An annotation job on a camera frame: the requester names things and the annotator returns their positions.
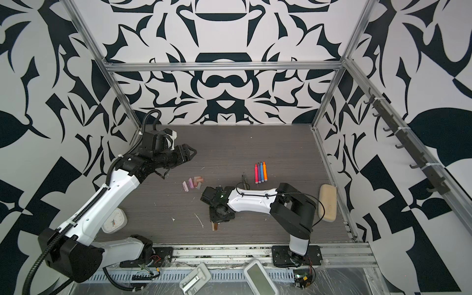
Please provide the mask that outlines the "pink highlighter pen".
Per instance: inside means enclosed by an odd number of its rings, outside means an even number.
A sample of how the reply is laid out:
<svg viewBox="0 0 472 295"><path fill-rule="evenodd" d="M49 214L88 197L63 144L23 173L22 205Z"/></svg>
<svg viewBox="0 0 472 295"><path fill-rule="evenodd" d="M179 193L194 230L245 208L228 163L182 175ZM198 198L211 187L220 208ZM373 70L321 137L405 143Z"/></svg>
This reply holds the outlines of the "pink highlighter pen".
<svg viewBox="0 0 472 295"><path fill-rule="evenodd" d="M259 184L259 167L257 163L254 165L254 183Z"/></svg>

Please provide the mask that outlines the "purple highlighter pen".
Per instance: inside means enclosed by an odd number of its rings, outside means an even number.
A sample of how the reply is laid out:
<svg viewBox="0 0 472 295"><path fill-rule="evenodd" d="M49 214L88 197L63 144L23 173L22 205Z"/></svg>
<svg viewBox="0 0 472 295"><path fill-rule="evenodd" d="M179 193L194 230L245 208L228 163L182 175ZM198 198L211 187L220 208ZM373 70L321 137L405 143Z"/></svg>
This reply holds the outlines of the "purple highlighter pen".
<svg viewBox="0 0 472 295"><path fill-rule="evenodd" d="M261 176L261 163L258 162L256 165L257 174L258 174L258 184L262 183L262 176Z"/></svg>

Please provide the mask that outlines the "blue highlighter pen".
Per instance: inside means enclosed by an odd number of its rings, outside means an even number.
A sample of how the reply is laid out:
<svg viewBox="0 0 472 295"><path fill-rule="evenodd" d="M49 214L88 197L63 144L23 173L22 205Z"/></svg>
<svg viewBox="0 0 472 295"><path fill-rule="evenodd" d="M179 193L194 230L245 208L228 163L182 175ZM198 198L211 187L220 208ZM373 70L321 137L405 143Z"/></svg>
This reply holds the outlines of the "blue highlighter pen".
<svg viewBox="0 0 472 295"><path fill-rule="evenodd" d="M259 168L259 182L264 183L265 178L264 178L264 169L263 169L263 163L262 162L258 163L258 168Z"/></svg>

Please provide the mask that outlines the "orange highlighter pen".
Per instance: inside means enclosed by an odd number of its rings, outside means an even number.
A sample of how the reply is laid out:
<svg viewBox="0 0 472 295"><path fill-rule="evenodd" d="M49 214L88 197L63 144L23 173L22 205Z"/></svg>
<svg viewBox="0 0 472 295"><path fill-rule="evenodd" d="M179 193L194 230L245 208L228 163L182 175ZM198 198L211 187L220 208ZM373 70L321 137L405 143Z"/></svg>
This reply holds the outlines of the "orange highlighter pen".
<svg viewBox="0 0 472 295"><path fill-rule="evenodd" d="M268 177L267 177L267 167L266 167L266 163L265 162L262 162L261 164L261 170L262 170L262 177L263 177L263 182L267 182L268 181Z"/></svg>

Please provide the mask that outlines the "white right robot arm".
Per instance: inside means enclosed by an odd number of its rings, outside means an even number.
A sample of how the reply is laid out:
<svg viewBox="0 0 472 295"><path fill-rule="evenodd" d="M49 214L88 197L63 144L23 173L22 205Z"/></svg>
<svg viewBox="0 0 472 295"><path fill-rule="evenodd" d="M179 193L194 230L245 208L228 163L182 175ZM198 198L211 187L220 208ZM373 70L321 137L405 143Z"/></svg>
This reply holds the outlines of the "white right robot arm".
<svg viewBox="0 0 472 295"><path fill-rule="evenodd" d="M277 188L262 191L207 187L200 200L209 206L213 224L229 222L238 212L270 215L290 235L289 253L297 258L307 254L319 202L292 185L280 183Z"/></svg>

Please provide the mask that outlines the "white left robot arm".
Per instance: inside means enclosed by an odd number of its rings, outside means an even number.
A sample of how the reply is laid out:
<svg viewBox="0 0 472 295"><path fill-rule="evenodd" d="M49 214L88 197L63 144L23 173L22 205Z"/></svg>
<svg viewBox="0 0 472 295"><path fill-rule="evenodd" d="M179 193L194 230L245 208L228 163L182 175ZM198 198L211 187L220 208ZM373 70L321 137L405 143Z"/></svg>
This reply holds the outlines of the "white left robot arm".
<svg viewBox="0 0 472 295"><path fill-rule="evenodd" d="M43 252L39 258L72 281L88 280L97 270L124 261L147 263L151 241L139 235L111 242L96 242L100 229L122 201L151 174L166 172L189 162L197 151L176 145L177 133L170 129L144 132L141 143L119 156L106 181L87 203L57 229L46 228L39 236Z"/></svg>

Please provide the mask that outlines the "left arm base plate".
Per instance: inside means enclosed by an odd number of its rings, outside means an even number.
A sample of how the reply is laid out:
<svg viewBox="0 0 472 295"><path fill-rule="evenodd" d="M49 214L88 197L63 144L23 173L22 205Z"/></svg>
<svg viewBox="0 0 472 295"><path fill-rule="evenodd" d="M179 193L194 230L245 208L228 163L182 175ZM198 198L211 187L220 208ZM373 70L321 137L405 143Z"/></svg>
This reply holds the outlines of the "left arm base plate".
<svg viewBox="0 0 472 295"><path fill-rule="evenodd" d="M131 261L123 261L121 268L133 268L145 265L147 267L162 267L173 258L173 247L145 247L139 257Z"/></svg>

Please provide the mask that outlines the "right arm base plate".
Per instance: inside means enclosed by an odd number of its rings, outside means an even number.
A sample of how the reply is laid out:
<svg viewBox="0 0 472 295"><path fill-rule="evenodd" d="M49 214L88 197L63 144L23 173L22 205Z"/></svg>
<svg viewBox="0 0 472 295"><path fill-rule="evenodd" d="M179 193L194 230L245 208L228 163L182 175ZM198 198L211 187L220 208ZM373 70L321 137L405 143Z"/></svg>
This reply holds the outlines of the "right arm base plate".
<svg viewBox="0 0 472 295"><path fill-rule="evenodd" d="M309 245L304 256L292 253L289 246L272 246L271 252L272 263L279 268L320 266L323 260L321 249L316 245Z"/></svg>

